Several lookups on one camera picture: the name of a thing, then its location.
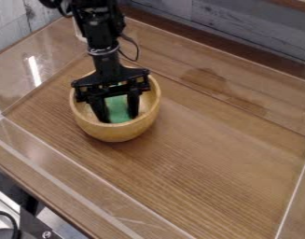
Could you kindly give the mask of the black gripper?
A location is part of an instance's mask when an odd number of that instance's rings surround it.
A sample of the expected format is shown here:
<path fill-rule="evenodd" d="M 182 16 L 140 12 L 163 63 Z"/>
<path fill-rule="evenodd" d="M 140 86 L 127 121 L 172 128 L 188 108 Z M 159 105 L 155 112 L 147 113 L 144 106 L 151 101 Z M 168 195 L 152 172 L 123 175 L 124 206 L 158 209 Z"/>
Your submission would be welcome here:
<path fill-rule="evenodd" d="M 130 68 L 120 63 L 119 52 L 106 52 L 91 49 L 95 72 L 74 80 L 78 102 L 90 102 L 91 109 L 103 123 L 110 123 L 110 114 L 106 106 L 107 97 L 127 95 L 128 115 L 135 119 L 139 115 L 140 95 L 150 91 L 147 68 Z"/>

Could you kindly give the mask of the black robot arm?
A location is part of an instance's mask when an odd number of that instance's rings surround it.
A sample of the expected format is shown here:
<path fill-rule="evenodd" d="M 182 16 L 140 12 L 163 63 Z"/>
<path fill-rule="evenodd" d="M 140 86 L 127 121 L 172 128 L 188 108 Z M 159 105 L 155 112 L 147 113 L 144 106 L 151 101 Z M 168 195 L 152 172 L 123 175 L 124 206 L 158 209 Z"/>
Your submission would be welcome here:
<path fill-rule="evenodd" d="M 76 21 L 87 42 L 87 53 L 92 57 L 95 72 L 71 83 L 78 102 L 90 104 L 104 123 L 110 123 L 107 98 L 127 96 L 127 111 L 132 119 L 139 116 L 140 96 L 151 90 L 150 70 L 130 68 L 120 62 L 119 38 L 138 44 L 124 34 L 124 14 L 118 0 L 39 0 L 47 8 L 56 9 Z"/>

